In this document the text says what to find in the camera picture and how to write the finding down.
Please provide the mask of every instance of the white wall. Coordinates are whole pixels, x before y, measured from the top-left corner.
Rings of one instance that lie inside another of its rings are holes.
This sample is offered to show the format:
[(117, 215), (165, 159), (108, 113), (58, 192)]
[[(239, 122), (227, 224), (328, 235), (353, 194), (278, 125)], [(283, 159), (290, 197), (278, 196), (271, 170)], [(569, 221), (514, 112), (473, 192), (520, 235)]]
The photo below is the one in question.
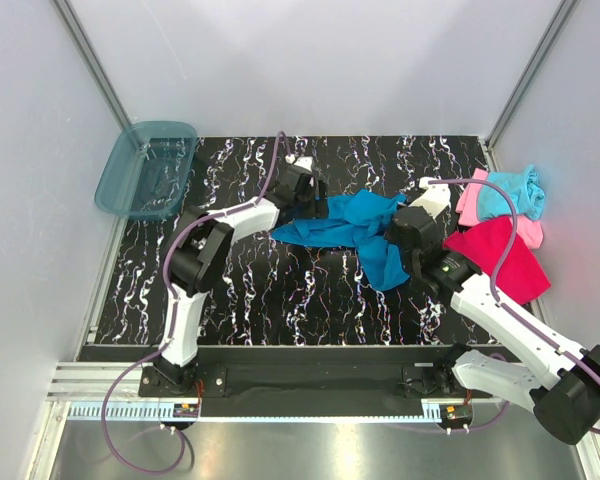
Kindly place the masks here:
[(72, 0), (134, 120), (487, 135), (559, 0)]
[(503, 170), (535, 163), (547, 193), (550, 322), (600, 344), (600, 0), (576, 7), (496, 156)]
[(78, 341), (112, 218), (93, 193), (119, 130), (49, 0), (0, 0), (0, 479), (25, 463)]

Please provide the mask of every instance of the red cloth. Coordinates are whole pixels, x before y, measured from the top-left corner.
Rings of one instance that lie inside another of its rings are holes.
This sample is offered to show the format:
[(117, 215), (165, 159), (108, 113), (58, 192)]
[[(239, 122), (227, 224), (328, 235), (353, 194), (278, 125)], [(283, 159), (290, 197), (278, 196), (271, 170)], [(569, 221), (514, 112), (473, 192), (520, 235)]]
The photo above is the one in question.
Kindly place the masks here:
[[(511, 228), (509, 217), (494, 218), (465, 233), (455, 232), (447, 238), (444, 247), (463, 254), (491, 275), (507, 246)], [(518, 304), (535, 300), (551, 286), (538, 260), (517, 234), (496, 285)]]

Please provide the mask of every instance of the folded towel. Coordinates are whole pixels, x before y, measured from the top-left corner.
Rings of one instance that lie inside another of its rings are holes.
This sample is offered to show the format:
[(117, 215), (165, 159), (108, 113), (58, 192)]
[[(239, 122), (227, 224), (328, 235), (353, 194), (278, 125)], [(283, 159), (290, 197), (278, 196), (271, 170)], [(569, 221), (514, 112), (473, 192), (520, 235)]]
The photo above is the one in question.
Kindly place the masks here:
[[(465, 233), (455, 232), (447, 238), (444, 247), (463, 254), (491, 275), (507, 245), (511, 228), (508, 217), (494, 218)], [(551, 286), (538, 260), (519, 235), (500, 269), (496, 285), (520, 305), (538, 298)]]
[(362, 269), (375, 290), (397, 287), (409, 279), (400, 251), (383, 234), (404, 195), (385, 198), (367, 190), (327, 199), (326, 219), (295, 219), (274, 230), (275, 240), (305, 247), (355, 247)]
[[(486, 180), (488, 176), (489, 172), (482, 170), (481, 168), (476, 168), (471, 178)], [(456, 212), (460, 214), (460, 218), (458, 219), (459, 225), (464, 227), (474, 227), (480, 223), (477, 209), (478, 195), (481, 189), (482, 185), (470, 183), (467, 188), (464, 189), (464, 192), (462, 192), (462, 195), (456, 204)], [(540, 245), (542, 245), (544, 234), (542, 233), (542, 226), (540, 225), (539, 220), (534, 222), (524, 215), (518, 215), (518, 229), (516, 230), (516, 233), (524, 240), (525, 245), (531, 249), (540, 248)]]
[[(529, 165), (522, 173), (490, 173), (487, 180), (502, 188), (516, 206), (517, 213), (538, 220), (544, 209), (544, 191), (538, 186), (538, 173)], [(492, 188), (481, 188), (478, 195), (478, 219), (481, 222), (511, 215), (502, 196)]]

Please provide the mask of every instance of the translucent container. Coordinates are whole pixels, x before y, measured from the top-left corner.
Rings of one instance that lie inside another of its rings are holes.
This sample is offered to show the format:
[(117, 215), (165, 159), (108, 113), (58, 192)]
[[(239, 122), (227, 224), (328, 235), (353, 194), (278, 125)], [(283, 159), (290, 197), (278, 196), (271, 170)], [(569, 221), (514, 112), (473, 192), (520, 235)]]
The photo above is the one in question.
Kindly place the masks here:
[(105, 212), (135, 220), (175, 215), (198, 143), (180, 122), (142, 122), (118, 137), (95, 194)]

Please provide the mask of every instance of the blue cloth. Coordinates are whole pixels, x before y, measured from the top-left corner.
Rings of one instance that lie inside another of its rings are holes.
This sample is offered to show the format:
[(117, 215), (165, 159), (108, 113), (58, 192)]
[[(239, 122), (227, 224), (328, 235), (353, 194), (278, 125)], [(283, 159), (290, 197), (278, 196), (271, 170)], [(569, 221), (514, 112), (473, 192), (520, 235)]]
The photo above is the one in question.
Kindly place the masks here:
[(385, 198), (367, 190), (328, 198), (329, 218), (296, 219), (274, 230), (275, 240), (305, 247), (355, 247), (371, 286), (389, 290), (406, 282), (400, 251), (382, 236), (404, 195)]
[[(489, 182), (495, 183), (511, 197), (516, 211), (531, 220), (540, 219), (544, 210), (544, 191), (538, 186), (538, 172), (529, 165), (522, 173), (490, 173)], [(493, 188), (485, 185), (478, 194), (478, 220), (484, 222), (490, 218), (511, 215), (506, 200)]]

